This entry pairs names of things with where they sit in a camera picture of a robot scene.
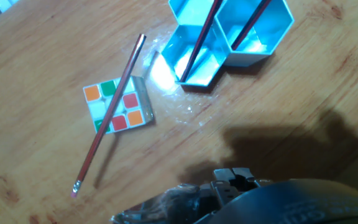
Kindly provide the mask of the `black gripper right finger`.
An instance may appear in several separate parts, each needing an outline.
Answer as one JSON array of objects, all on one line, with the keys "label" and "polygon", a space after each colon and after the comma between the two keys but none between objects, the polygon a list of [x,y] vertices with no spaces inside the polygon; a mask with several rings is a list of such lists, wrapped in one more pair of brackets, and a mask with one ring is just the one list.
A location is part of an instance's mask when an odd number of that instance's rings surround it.
[{"label": "black gripper right finger", "polygon": [[254,189],[260,187],[249,168],[238,167],[232,169],[235,175],[234,186],[238,189]]}]

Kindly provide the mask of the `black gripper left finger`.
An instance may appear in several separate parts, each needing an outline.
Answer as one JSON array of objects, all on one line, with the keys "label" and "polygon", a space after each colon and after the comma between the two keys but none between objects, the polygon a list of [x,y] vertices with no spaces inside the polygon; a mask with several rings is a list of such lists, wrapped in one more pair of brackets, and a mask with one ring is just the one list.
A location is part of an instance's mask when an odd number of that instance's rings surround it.
[{"label": "black gripper left finger", "polygon": [[235,187],[230,183],[235,179],[235,175],[230,169],[216,169],[213,174],[216,180],[212,181],[211,189],[218,202],[230,202],[235,198]]}]

